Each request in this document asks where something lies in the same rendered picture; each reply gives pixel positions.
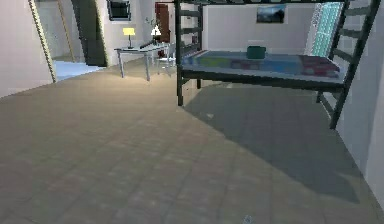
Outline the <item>dark green box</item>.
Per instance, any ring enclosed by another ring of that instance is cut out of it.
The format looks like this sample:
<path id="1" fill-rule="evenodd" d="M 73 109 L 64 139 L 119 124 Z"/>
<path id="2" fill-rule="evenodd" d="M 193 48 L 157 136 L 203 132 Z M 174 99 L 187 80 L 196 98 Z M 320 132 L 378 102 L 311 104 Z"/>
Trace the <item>dark green box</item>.
<path id="1" fill-rule="evenodd" d="M 266 55 L 266 48 L 263 46 L 248 46 L 246 57 L 248 59 L 264 59 Z"/>

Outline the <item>grey desk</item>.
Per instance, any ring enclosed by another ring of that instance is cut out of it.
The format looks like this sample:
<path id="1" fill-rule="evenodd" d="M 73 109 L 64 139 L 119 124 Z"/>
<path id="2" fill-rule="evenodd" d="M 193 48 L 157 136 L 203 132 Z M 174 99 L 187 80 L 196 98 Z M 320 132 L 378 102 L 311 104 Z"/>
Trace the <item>grey desk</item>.
<path id="1" fill-rule="evenodd" d="M 143 55 L 144 56 L 144 63 L 145 63 L 145 72 L 146 72 L 146 79 L 150 80 L 150 74 L 149 74 L 149 55 L 152 52 L 161 51 L 161 50 L 168 50 L 170 47 L 169 43 L 160 43 L 160 44 L 146 44 L 144 47 L 134 47 L 134 48 L 115 48 L 115 51 L 117 53 L 118 57 L 118 64 L 120 68 L 121 77 L 125 77 L 124 73 L 124 62 L 122 60 L 123 54 L 137 54 L 137 55 Z"/>

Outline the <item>black bunk bed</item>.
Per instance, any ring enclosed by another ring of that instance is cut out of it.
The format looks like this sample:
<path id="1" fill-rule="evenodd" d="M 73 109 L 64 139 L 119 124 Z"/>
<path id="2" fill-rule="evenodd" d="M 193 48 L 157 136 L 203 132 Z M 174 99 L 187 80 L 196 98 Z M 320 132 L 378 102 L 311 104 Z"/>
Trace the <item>black bunk bed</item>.
<path id="1" fill-rule="evenodd" d="M 176 25 L 177 104 L 183 104 L 183 85 L 191 79 L 312 90 L 324 105 L 334 129 L 339 121 L 349 89 L 365 49 L 381 0 L 352 8 L 353 0 L 174 0 Z M 302 75 L 301 55 L 266 54 L 264 59 L 248 59 L 241 52 L 204 50 L 200 43 L 183 46 L 184 34 L 201 34 L 203 25 L 183 28 L 183 16 L 203 19 L 203 8 L 211 5 L 327 3 L 343 4 L 328 58 L 340 68 L 337 78 Z"/>

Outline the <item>dark open room door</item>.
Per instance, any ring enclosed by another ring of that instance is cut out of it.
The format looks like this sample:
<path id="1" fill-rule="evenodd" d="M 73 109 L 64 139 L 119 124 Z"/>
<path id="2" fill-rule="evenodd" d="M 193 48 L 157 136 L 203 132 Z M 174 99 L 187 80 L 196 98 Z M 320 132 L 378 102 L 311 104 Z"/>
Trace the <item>dark open room door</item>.
<path id="1" fill-rule="evenodd" d="M 85 63 L 106 67 L 104 43 L 95 0 L 71 0 Z"/>

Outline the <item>red patterned pillow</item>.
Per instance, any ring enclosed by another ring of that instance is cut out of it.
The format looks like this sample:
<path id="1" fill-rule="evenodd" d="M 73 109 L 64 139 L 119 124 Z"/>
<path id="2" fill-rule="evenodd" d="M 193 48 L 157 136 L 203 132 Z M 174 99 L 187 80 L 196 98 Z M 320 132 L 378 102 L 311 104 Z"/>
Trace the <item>red patterned pillow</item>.
<path id="1" fill-rule="evenodd" d="M 339 75 L 340 68 L 328 58 L 301 55 L 300 60 L 302 75 L 327 78 L 337 78 Z"/>

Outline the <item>white chair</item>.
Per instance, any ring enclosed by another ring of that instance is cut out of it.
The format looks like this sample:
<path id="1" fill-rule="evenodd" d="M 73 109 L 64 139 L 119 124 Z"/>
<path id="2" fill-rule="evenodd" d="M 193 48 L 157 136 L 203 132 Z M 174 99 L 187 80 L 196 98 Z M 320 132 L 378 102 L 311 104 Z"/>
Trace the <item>white chair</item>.
<path id="1" fill-rule="evenodd" d="M 157 59 L 157 74 L 161 69 L 165 69 L 170 73 L 169 69 L 176 65 L 176 44 L 166 43 L 166 47 L 162 50 L 163 55 Z"/>

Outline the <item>dark red room door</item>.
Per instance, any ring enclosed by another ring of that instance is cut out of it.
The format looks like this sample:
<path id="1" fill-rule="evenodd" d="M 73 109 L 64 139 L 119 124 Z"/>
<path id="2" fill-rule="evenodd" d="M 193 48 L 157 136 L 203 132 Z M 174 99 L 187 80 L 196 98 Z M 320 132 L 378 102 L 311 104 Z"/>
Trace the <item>dark red room door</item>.
<path id="1" fill-rule="evenodd" d="M 161 32 L 160 41 L 170 41 L 170 30 L 169 30 L 169 10 L 166 4 L 155 4 L 156 19 L 159 23 L 159 29 Z"/>

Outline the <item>yellow table lamp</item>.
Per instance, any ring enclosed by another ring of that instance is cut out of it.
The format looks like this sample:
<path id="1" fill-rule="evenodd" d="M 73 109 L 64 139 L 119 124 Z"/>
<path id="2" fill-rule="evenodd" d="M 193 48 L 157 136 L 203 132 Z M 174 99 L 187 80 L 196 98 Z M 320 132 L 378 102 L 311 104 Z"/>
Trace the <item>yellow table lamp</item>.
<path id="1" fill-rule="evenodd" d="M 131 37 L 135 36 L 135 29 L 134 28 L 130 28 L 130 27 L 124 28 L 123 29 L 123 34 L 128 37 L 128 40 L 129 40 L 128 48 L 132 49 L 133 46 L 132 46 Z"/>

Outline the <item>blue landscape wall picture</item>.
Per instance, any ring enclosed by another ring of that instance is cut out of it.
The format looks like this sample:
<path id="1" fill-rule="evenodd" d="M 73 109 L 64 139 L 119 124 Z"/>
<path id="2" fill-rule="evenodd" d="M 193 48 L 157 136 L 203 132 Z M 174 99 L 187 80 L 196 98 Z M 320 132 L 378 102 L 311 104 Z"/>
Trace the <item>blue landscape wall picture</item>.
<path id="1" fill-rule="evenodd" d="M 283 4 L 257 8 L 257 23 L 283 23 L 286 6 Z"/>

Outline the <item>teal window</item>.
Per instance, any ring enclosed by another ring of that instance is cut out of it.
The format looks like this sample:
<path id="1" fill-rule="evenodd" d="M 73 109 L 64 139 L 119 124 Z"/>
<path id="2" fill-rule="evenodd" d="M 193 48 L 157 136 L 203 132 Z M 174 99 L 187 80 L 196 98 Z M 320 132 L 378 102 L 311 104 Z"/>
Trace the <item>teal window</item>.
<path id="1" fill-rule="evenodd" d="M 312 19 L 314 39 L 311 54 L 327 57 L 333 42 L 343 4 L 340 2 L 318 3 Z"/>

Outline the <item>green house plant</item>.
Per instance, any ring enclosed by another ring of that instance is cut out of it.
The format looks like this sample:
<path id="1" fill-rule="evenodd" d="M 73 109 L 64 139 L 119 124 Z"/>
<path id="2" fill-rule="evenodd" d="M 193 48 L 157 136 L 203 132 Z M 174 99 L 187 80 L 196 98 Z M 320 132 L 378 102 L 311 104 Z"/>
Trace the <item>green house plant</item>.
<path id="1" fill-rule="evenodd" d="M 148 17 L 145 18 L 145 22 L 151 26 L 151 33 L 150 35 L 152 36 L 153 39 L 153 44 L 157 45 L 159 43 L 159 39 L 161 37 L 161 24 L 160 20 L 157 18 L 154 19 L 149 19 Z"/>

